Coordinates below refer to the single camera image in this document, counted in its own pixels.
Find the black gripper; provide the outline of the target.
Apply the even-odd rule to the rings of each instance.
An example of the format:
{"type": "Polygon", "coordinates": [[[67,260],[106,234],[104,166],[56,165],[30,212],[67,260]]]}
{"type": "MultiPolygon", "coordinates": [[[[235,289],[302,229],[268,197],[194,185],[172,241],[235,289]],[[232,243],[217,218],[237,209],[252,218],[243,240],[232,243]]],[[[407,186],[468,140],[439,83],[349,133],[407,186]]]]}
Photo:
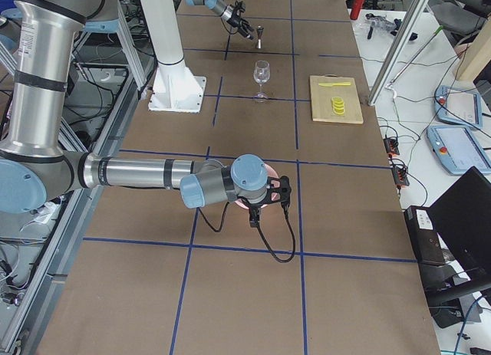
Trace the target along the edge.
{"type": "Polygon", "coordinates": [[[253,40],[254,28],[250,23],[242,17],[242,13],[245,12],[244,8],[233,8],[231,11],[231,17],[227,20],[227,23],[232,27],[236,28],[237,32],[241,34],[246,39],[253,40]]]}
{"type": "Polygon", "coordinates": [[[248,199],[245,200],[245,206],[249,211],[249,224],[251,228],[260,227],[260,215],[262,209],[267,206],[265,202],[252,203],[248,199]]]}

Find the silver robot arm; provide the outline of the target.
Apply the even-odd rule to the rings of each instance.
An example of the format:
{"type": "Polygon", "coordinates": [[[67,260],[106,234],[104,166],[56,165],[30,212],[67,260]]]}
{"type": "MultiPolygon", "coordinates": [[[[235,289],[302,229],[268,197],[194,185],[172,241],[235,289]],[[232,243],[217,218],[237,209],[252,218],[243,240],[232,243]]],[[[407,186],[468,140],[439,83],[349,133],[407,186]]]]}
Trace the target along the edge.
{"type": "Polygon", "coordinates": [[[218,16],[230,35],[240,34],[244,38],[252,40],[255,29],[242,17],[246,11],[243,1],[235,1],[233,5],[225,0],[184,0],[189,6],[205,6],[218,16]]]}
{"type": "Polygon", "coordinates": [[[28,212],[76,189],[176,189],[186,207],[270,202],[264,162],[246,154],[218,161],[118,159],[59,147],[75,35],[88,23],[118,27],[118,0],[15,0],[21,11],[8,135],[1,141],[1,210],[28,212]]]}

